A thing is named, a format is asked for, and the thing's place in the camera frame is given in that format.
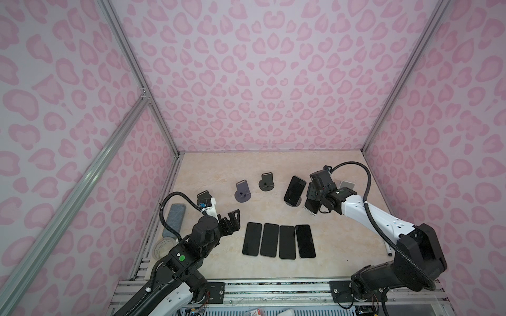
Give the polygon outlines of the green phone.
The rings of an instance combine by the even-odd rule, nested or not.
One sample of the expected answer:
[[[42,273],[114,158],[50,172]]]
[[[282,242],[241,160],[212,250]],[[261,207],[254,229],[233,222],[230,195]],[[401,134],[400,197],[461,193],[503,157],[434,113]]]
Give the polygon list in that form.
[[[283,201],[289,201],[290,203],[294,204],[299,198],[301,198],[305,187],[305,180],[297,176],[293,176],[285,192]]]
[[[311,200],[309,198],[306,199],[304,203],[304,209],[306,209],[312,215],[317,215],[320,211],[321,203],[319,201]]]

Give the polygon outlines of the purple phone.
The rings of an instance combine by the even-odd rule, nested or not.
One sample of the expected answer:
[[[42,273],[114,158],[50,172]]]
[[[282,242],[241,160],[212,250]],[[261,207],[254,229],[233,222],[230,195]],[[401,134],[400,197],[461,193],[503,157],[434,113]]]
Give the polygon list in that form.
[[[279,225],[266,223],[263,228],[260,255],[275,258],[278,254]]]

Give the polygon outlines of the black phone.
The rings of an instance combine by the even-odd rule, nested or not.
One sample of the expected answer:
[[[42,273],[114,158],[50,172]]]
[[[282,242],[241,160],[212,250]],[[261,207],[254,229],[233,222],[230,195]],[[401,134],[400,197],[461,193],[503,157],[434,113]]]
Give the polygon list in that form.
[[[296,259],[295,227],[280,226],[279,231],[279,257],[281,259]]]

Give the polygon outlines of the white phone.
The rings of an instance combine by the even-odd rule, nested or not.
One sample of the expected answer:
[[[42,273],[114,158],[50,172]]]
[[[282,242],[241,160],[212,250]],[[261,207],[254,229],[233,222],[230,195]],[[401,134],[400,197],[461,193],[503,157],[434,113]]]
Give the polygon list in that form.
[[[295,232],[299,257],[303,259],[315,258],[316,250],[310,225],[296,225]]]

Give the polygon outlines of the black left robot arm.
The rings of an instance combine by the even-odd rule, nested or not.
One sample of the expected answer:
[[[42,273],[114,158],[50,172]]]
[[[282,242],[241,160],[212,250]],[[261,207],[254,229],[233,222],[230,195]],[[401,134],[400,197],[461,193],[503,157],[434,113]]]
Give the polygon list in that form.
[[[190,303],[208,299],[207,279],[199,268],[224,236],[240,230],[241,212],[227,217],[205,215],[169,253],[153,266],[147,283],[116,315],[174,315]]]

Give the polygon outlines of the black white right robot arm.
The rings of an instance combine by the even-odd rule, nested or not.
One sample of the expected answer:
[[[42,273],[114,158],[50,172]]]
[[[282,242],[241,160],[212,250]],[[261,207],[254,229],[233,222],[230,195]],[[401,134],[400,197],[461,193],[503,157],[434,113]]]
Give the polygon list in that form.
[[[362,224],[394,251],[393,260],[368,265],[352,275],[349,288],[355,300],[367,300],[374,292],[387,288],[415,292],[436,289],[436,280],[446,271],[447,263],[431,226],[403,221],[372,205],[353,189],[338,188],[328,170],[312,173],[310,180],[309,200]]]

